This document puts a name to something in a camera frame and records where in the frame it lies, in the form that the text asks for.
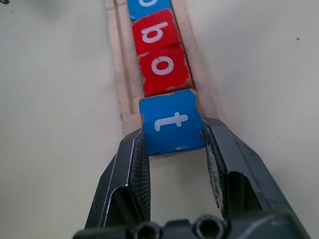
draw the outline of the blue letter block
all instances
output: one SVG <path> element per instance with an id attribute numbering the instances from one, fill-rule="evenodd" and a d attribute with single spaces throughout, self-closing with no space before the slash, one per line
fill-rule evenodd
<path id="1" fill-rule="evenodd" d="M 142 99 L 140 112 L 148 155 L 204 147 L 195 90 Z"/>
<path id="2" fill-rule="evenodd" d="M 170 0 L 128 0 L 131 21 L 171 8 Z"/>

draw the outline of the red letter block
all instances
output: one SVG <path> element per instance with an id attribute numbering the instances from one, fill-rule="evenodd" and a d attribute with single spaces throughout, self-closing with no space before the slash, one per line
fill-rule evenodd
<path id="1" fill-rule="evenodd" d="M 193 88 L 182 46 L 159 49 L 139 58 L 146 97 Z"/>
<path id="2" fill-rule="evenodd" d="M 170 9 L 164 9 L 133 23 L 137 55 L 180 45 L 178 29 Z"/>

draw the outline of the letter block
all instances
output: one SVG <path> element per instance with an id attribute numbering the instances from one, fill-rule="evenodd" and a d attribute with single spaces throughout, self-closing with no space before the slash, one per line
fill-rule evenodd
<path id="1" fill-rule="evenodd" d="M 131 21 L 149 16 L 165 8 L 172 8 L 170 0 L 128 0 Z"/>
<path id="2" fill-rule="evenodd" d="M 140 100 L 148 155 L 204 147 L 196 91 L 183 90 Z"/>
<path id="3" fill-rule="evenodd" d="M 137 20 L 132 29 L 137 55 L 180 45 L 177 25 L 170 9 Z"/>
<path id="4" fill-rule="evenodd" d="M 139 57 L 146 97 L 193 88 L 182 46 L 159 49 Z"/>

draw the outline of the white table surface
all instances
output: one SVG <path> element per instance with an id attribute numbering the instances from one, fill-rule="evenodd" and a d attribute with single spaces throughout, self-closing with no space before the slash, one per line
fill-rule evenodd
<path id="1" fill-rule="evenodd" d="M 0 4 L 0 238 L 67 239 L 122 138 L 105 3 L 11 2 Z M 187 2 L 222 120 L 319 238 L 319 1 Z M 151 177 L 154 221 L 217 213 L 204 151 L 152 160 Z"/>

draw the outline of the wooden track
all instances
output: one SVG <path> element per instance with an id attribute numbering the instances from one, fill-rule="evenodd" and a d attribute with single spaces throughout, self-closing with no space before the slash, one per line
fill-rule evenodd
<path id="1" fill-rule="evenodd" d="M 203 117 L 218 119 L 207 71 L 201 59 L 184 0 L 171 0 Z M 139 101 L 144 98 L 127 0 L 106 0 L 109 36 L 123 134 L 141 128 Z"/>

